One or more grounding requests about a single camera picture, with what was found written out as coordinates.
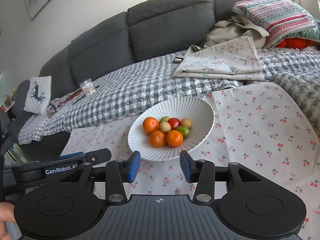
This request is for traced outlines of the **person's left hand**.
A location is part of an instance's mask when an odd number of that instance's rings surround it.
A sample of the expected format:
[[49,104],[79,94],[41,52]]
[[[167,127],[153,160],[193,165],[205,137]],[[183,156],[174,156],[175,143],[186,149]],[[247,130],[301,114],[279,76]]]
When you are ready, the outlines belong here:
[[14,218],[14,204],[10,202],[1,202],[0,203],[0,239],[1,240],[10,240],[10,236],[7,231],[6,222],[16,224]]

